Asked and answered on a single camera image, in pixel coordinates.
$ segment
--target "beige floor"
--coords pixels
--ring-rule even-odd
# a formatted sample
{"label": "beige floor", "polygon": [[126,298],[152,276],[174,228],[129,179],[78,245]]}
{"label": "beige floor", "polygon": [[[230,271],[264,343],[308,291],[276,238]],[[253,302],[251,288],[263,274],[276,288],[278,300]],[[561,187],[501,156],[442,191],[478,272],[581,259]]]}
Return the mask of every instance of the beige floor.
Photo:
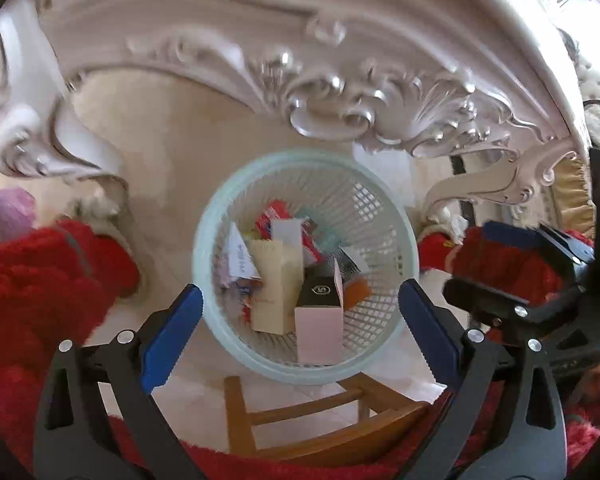
{"label": "beige floor", "polygon": [[[447,159],[414,161],[404,153],[368,155],[350,144],[305,139],[281,121],[256,117],[241,104],[194,83],[131,70],[93,75],[76,96],[78,114],[88,127],[115,144],[125,156],[130,205],[138,240],[149,255],[151,289],[139,304],[111,309],[91,342],[110,340],[119,330],[137,328],[154,311],[167,307],[191,279],[196,224],[216,187],[233,171],[266,153],[293,147],[337,150],[355,156],[392,188],[415,224],[431,184],[450,174]],[[40,223],[50,221],[78,192],[55,179],[16,181],[0,175],[0,187],[20,185],[38,202]],[[442,304],[443,273],[424,285]],[[408,331],[366,370],[415,399],[433,400],[441,391]],[[248,371],[213,338],[203,322],[197,328],[168,383],[154,397],[175,433],[187,441],[226,450],[222,379],[240,374],[248,408],[268,409],[305,402],[338,390],[336,384],[291,386]],[[107,407],[116,412],[110,391]],[[353,404],[330,412],[256,428],[261,447],[284,444],[354,422]]]}

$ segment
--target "light green plastic basket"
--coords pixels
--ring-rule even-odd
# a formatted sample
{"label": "light green plastic basket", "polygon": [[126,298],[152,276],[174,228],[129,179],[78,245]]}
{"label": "light green plastic basket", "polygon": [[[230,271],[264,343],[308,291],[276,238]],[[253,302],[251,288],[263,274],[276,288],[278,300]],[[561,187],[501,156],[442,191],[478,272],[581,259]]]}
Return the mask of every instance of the light green plastic basket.
{"label": "light green plastic basket", "polygon": [[[219,257],[235,222],[253,229],[267,203],[281,199],[293,215],[319,210],[370,267],[371,297],[344,314],[343,361],[302,365],[293,334],[254,332],[239,302],[219,286]],[[404,328],[398,310],[400,284],[418,276],[413,230],[403,208],[380,180],[354,160],[333,153],[293,151],[263,156],[234,173],[215,193],[200,219],[193,251],[194,282],[204,297],[211,332],[238,361],[264,376],[294,384],[325,384],[363,370]]]}

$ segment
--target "purple plastic bag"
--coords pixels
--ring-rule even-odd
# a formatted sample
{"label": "purple plastic bag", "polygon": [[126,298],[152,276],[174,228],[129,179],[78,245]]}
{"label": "purple plastic bag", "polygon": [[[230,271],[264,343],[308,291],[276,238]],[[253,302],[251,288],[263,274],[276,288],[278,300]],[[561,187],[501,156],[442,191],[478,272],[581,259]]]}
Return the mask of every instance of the purple plastic bag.
{"label": "purple plastic bag", "polygon": [[24,189],[0,189],[0,244],[21,238],[33,229],[36,199]]}

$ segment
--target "wooden chair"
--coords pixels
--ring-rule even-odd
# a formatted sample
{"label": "wooden chair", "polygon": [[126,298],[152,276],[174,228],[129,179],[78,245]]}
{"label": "wooden chair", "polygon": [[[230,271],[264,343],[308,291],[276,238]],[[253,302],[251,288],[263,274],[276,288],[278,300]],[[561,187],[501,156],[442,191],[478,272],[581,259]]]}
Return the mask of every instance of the wooden chair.
{"label": "wooden chair", "polygon": [[[240,377],[224,380],[229,450],[307,466],[344,466],[373,462],[394,446],[424,415],[429,404],[416,402],[365,374],[339,381],[334,396],[264,412],[247,412]],[[358,422],[341,430],[284,446],[257,449],[252,426],[323,412],[356,400]],[[370,416],[370,410],[377,413]]]}

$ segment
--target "logo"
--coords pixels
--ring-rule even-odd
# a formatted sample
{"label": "logo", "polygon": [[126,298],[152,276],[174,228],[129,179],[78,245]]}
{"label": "logo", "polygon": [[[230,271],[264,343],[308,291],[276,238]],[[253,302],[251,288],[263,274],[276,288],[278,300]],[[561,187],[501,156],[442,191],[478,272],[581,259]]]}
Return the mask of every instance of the logo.
{"label": "logo", "polygon": [[315,294],[325,295],[331,292],[331,289],[326,285],[316,285],[311,289]]}

